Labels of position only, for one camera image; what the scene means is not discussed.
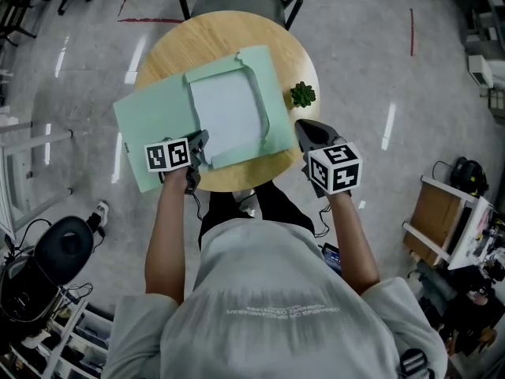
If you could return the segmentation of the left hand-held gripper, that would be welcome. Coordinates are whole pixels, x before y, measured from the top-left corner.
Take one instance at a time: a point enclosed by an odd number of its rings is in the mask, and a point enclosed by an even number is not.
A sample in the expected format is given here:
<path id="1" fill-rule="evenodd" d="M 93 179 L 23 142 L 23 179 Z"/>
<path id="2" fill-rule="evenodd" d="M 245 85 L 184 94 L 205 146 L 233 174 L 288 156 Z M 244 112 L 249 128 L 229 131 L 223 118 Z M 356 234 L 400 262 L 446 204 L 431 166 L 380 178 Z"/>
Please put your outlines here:
<path id="1" fill-rule="evenodd" d="M 144 154 L 148 171 L 156 173 L 160 182 L 164 183 L 166 173 L 186 168 L 185 193 L 193 195 L 200 183 L 200 156 L 203 154 L 208 138 L 208 131 L 203 129 L 187 137 L 178 139 L 166 137 L 158 143 L 146 144 Z"/>

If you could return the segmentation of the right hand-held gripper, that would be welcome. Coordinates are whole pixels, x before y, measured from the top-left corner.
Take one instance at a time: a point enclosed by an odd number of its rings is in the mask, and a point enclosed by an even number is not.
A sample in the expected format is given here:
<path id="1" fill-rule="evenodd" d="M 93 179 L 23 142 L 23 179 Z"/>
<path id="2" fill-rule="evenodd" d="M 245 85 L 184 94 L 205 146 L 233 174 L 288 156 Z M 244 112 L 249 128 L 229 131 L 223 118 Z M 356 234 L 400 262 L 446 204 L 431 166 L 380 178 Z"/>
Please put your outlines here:
<path id="1" fill-rule="evenodd" d="M 302 170 L 318 198 L 361 184 L 362 157 L 354 143 L 347 143 L 332 126 L 308 119 L 295 122 L 295 133 L 300 150 L 308 152 Z"/>

